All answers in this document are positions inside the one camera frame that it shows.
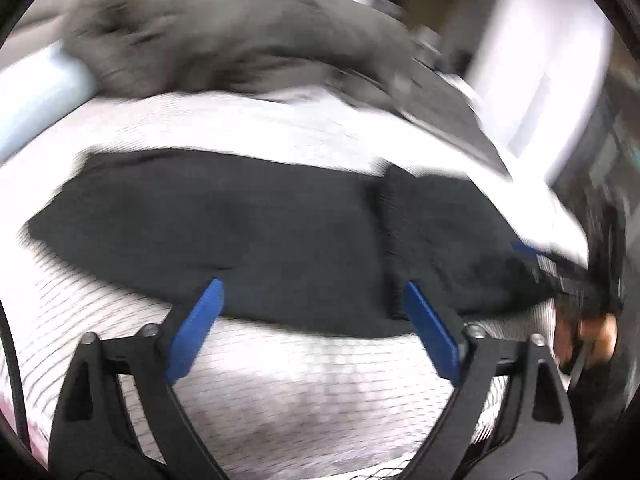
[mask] bed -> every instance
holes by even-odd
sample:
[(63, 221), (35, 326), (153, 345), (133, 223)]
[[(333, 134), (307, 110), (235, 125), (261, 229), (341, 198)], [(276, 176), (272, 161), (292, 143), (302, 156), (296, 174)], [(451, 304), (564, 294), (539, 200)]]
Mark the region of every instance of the bed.
[[(46, 460), (56, 399), (89, 330), (132, 335), (168, 306), (98, 282), (57, 260), (24, 223), (77, 171), (88, 150), (188, 147), (278, 162), (377, 174), (381, 160), (413, 174), (470, 178), (523, 240), (585, 262), (584, 234), (547, 186), (503, 153), (497, 174), (388, 112), (350, 107), (322, 88), (258, 100), (223, 92), (144, 100), (93, 98), (53, 124), (0, 167), (0, 298), (14, 332), (30, 431)], [(493, 336), (541, 333), (552, 345), (551, 302), (499, 320)], [(132, 381), (122, 378), (143, 450), (162, 460)], [(411, 457), (446, 405), (439, 378), (414, 335), (383, 340), (297, 333), (221, 318), (191, 373), (174, 386), (188, 417), (233, 480), (392, 474)], [(497, 378), (475, 438), (491, 429), (504, 382)], [(0, 408), (10, 409), (0, 359)]]

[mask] black cable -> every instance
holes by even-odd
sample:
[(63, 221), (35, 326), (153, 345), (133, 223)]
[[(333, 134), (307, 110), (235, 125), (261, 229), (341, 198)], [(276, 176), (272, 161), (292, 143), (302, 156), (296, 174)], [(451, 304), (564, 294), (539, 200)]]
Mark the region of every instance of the black cable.
[(571, 373), (569, 373), (570, 380), (567, 393), (572, 391), (580, 380), (584, 366), (587, 364), (587, 358), (591, 355), (591, 352), (593, 352), (593, 339), (585, 339), (580, 342), (579, 346), (578, 357), (575, 360), (574, 366), (571, 368)]
[(9, 327), (9, 321), (6, 318), (2, 301), (0, 301), (0, 342), (2, 342), (2, 348), (4, 349), (4, 358), (9, 373), (9, 383), (11, 384), (11, 394), (14, 400), (15, 433), (17, 433), (24, 447), (28, 451), (31, 451), (27, 410), (24, 406), (24, 393), (22, 391), (18, 355), (15, 352), (14, 338), (11, 335), (11, 328)]
[[(3, 478), (9, 477), (9, 471), (12, 472), (11, 478), (27, 478), (23, 475), (15, 475), (17, 472), (15, 470), (22, 471), (23, 467), (25, 467), (30, 473), (28, 477), (30, 480), (52, 480), (52, 476), (45, 467), (36, 460), (31, 451), (20, 441), (14, 432), (14, 428), (4, 418), (2, 412), (0, 412), (0, 439), (4, 439), (10, 447), (10, 450), (7, 450), (5, 446), (0, 446), (0, 458), (2, 459), (0, 464), (2, 465), (2, 472), (7, 475), (3, 475)], [(14, 452), (13, 457), (5, 455), (6, 452), (11, 453), (12, 451)], [(14, 462), (15, 458), (20, 461), (20, 464)]]

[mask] black cloth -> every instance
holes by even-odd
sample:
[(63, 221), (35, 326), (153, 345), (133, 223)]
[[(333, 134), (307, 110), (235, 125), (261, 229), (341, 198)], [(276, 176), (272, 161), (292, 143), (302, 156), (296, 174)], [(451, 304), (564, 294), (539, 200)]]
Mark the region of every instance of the black cloth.
[(395, 289), (417, 282), (427, 302), (473, 319), (518, 312), (547, 300), (535, 262), (491, 201), (470, 181), (415, 177), (389, 167), (380, 189), (385, 253)]
[(408, 333), (388, 316), (377, 178), (191, 150), (96, 153), (29, 222), (98, 279), (191, 309), (328, 334)]

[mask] light blue pillow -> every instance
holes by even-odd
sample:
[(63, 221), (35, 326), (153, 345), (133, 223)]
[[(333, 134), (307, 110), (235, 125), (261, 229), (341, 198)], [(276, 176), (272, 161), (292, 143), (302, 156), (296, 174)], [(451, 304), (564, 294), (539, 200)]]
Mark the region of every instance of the light blue pillow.
[(0, 72), (0, 164), (97, 92), (79, 60), (53, 43)]

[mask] gray cloth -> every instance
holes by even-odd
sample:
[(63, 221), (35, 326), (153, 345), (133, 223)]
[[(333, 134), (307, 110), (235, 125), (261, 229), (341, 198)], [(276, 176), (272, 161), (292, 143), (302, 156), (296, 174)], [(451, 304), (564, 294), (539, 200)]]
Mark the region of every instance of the gray cloth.
[(351, 0), (78, 0), (65, 49), (103, 92), (262, 94), (322, 84), (331, 66), (389, 89), (411, 59), (406, 29)]

